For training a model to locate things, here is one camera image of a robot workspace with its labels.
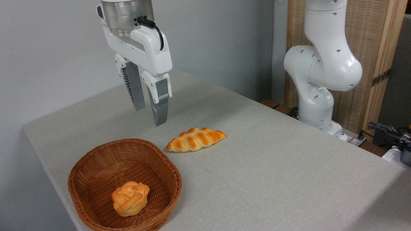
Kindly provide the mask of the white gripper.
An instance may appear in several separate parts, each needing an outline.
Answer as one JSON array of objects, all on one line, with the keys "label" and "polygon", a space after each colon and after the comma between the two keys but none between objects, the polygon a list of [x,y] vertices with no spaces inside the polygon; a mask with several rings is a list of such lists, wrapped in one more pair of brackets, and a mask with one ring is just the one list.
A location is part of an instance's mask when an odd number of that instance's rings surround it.
[{"label": "white gripper", "polygon": [[119,76],[124,80],[135,110],[145,108],[138,67],[147,85],[155,125],[166,123],[172,97],[170,50],[164,34],[139,23],[139,18],[154,21],[151,4],[99,4],[97,14],[109,47],[116,52]]}]

